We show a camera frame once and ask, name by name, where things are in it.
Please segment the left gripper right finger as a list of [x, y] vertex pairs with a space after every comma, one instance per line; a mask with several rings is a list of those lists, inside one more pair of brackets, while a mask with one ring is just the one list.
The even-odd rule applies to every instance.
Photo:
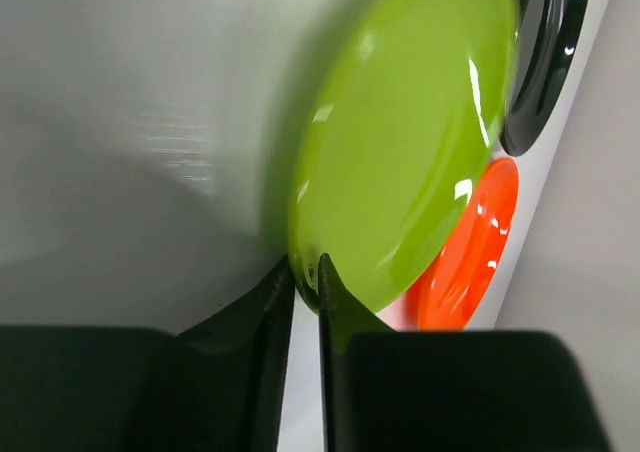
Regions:
[[329, 451], [608, 451], [569, 348], [540, 331], [400, 332], [318, 265]]

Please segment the green plastic plate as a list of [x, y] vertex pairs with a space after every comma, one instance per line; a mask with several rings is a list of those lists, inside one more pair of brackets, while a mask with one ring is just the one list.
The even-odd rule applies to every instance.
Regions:
[[518, 0], [372, 0], [332, 61], [298, 149], [288, 246], [303, 300], [320, 261], [380, 311], [436, 258], [501, 132]]

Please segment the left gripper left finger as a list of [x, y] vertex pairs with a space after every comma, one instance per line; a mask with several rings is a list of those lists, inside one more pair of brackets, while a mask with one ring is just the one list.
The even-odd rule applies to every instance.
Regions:
[[5, 451], [273, 451], [294, 308], [279, 261], [190, 329], [5, 326]]

